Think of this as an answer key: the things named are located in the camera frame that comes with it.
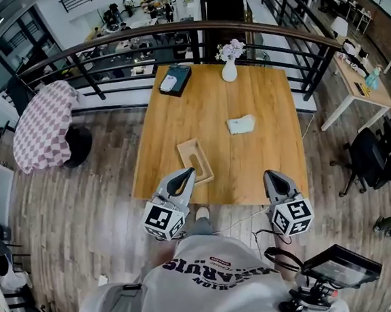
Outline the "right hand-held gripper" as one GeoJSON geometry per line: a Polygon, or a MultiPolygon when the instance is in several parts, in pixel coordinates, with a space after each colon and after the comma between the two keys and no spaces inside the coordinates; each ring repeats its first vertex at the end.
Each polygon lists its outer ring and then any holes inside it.
{"type": "Polygon", "coordinates": [[[268,217],[283,236],[305,233],[314,219],[309,198],[303,197],[293,179],[283,173],[265,170],[264,189],[270,201],[268,217]]]}

